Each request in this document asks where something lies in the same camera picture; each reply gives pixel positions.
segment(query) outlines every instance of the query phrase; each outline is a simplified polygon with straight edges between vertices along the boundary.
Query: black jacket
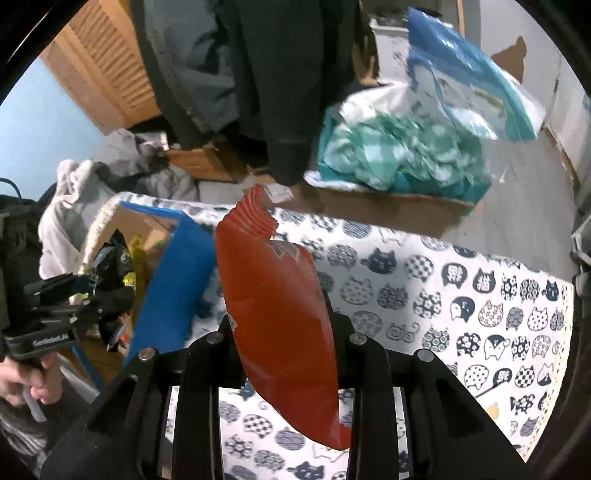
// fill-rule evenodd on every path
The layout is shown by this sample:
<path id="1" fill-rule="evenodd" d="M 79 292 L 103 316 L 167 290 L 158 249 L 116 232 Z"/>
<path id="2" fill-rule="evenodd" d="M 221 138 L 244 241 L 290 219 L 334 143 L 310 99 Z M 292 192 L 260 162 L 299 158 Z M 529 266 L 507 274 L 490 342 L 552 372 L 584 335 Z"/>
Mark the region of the black jacket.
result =
<path id="1" fill-rule="evenodd" d="M 357 0 L 223 0 L 244 134 L 267 143 L 269 170 L 301 180 L 325 107 L 353 79 Z"/>
<path id="2" fill-rule="evenodd" d="M 353 79 L 358 0 L 132 0 L 131 7 L 158 106 L 181 145 L 195 146 L 207 127 L 223 131 L 239 116 L 242 134 L 267 143 L 276 181 L 301 180 L 325 107 Z"/>

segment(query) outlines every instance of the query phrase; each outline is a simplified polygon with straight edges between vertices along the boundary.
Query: louvered wooden door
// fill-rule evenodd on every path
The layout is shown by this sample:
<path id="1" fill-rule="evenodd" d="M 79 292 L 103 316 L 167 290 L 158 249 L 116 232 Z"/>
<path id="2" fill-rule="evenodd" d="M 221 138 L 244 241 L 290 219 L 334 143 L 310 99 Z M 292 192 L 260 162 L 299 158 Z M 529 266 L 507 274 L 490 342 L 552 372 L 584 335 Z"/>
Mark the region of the louvered wooden door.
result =
<path id="1" fill-rule="evenodd" d="M 160 114 L 134 26 L 117 0 L 89 0 L 41 58 L 105 134 Z"/>

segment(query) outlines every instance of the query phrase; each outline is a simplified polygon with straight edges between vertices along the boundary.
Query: red snack bag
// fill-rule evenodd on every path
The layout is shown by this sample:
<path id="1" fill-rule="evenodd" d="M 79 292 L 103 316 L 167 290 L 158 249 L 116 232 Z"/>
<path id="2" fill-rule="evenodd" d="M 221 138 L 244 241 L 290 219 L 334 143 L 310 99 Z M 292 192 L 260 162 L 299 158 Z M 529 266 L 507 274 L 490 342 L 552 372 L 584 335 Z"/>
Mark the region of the red snack bag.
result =
<path id="1" fill-rule="evenodd" d="M 308 250 L 270 240 L 277 222 L 256 185 L 218 224 L 217 266 L 244 371 L 254 389 L 297 431 L 336 450 L 339 423 L 335 344 Z"/>

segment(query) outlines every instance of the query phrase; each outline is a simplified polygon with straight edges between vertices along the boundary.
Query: human hand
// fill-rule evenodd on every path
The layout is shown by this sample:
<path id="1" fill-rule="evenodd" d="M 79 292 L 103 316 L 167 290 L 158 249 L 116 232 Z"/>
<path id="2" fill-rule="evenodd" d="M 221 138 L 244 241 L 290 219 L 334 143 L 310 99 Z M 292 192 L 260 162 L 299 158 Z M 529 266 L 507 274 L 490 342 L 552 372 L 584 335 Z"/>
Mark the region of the human hand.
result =
<path id="1" fill-rule="evenodd" d="M 63 393 L 60 358 L 57 353 L 50 353 L 41 359 L 41 365 L 43 372 L 5 358 L 4 362 L 0 362 L 0 397 L 14 407 L 23 405 L 22 386 L 26 385 L 31 387 L 31 396 L 44 405 L 57 402 Z"/>

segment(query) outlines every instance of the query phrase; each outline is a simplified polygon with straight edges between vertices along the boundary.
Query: gray clothing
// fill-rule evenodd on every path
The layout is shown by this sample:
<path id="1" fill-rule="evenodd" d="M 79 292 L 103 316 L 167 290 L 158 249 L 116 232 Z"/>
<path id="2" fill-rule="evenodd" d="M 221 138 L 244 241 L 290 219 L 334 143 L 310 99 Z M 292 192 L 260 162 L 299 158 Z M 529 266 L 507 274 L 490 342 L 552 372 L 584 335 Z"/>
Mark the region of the gray clothing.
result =
<path id="1" fill-rule="evenodd" d="M 160 145 L 120 129 L 106 137 L 93 160 L 60 163 L 56 194 L 39 222 L 41 278 L 73 271 L 89 227 L 115 193 L 199 201 L 193 178 L 163 155 Z"/>

